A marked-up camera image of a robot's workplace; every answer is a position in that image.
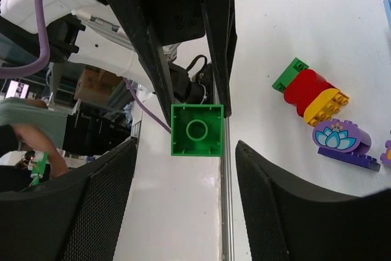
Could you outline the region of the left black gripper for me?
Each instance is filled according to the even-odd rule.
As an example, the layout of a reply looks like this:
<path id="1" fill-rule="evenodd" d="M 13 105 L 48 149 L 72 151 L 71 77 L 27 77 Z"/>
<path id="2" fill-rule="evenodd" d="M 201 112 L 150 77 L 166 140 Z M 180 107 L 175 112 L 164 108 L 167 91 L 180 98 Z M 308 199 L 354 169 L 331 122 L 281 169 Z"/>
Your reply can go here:
<path id="1" fill-rule="evenodd" d="M 205 35 L 202 0 L 87 0 L 73 14 L 89 14 L 124 31 L 170 123 L 174 90 L 163 46 Z"/>

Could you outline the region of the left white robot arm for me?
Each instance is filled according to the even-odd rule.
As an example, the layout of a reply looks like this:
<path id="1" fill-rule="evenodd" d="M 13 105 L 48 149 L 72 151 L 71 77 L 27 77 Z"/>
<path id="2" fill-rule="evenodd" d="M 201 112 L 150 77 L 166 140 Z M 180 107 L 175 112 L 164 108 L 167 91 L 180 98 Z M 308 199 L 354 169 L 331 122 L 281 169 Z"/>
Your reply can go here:
<path id="1" fill-rule="evenodd" d="M 93 65 L 150 88 L 166 120 L 175 101 L 164 52 L 206 33 L 205 0 L 1 0 L 1 33 L 36 60 L 1 66 L 2 78 L 49 62 Z"/>

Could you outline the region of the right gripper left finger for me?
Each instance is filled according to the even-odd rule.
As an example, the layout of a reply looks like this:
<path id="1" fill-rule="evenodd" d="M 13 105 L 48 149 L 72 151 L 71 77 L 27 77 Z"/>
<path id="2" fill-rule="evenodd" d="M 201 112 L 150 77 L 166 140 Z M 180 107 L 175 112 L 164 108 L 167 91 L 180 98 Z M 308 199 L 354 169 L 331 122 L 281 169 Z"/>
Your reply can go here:
<path id="1" fill-rule="evenodd" d="M 1 193 L 1 260 L 112 260 L 136 157 L 127 140 L 58 178 Z"/>

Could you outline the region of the yellow curved lego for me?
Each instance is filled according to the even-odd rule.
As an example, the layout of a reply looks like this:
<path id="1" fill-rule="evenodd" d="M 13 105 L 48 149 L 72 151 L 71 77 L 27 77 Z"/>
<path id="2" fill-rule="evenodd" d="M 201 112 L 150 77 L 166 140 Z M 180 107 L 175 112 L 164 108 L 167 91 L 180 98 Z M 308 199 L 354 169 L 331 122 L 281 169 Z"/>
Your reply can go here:
<path id="1" fill-rule="evenodd" d="M 349 103 L 349 97 L 336 88 L 322 91 L 308 105 L 304 112 L 304 121 L 312 127 L 324 120 L 331 120 L 340 108 Z"/>

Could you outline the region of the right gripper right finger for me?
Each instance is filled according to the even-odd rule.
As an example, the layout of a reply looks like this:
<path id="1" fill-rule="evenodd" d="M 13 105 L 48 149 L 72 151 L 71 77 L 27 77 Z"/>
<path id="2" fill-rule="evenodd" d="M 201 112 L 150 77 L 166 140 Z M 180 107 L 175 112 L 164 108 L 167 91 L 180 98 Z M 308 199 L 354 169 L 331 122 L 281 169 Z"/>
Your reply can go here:
<path id="1" fill-rule="evenodd" d="M 243 141 L 236 173 L 253 260 L 389 260 L 390 190 L 332 191 L 278 167 Z"/>

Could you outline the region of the green square lego brick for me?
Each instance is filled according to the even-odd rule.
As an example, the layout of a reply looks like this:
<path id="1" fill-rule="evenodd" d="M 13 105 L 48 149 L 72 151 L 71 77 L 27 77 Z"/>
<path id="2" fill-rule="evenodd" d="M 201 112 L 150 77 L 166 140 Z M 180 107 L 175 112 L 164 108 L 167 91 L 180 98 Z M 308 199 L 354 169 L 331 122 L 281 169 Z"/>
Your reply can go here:
<path id="1" fill-rule="evenodd" d="M 172 156 L 221 157 L 223 152 L 223 105 L 171 106 Z"/>

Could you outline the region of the red heart lego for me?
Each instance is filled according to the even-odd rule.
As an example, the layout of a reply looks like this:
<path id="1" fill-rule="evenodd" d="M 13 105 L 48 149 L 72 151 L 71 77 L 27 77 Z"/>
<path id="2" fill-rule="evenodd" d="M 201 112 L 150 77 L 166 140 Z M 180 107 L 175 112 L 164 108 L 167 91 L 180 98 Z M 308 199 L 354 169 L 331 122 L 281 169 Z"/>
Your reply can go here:
<path id="1" fill-rule="evenodd" d="M 296 107 L 298 116 L 303 117 L 309 104 L 327 89 L 335 87 L 314 70 L 305 69 L 289 83 L 283 98 L 288 104 Z"/>

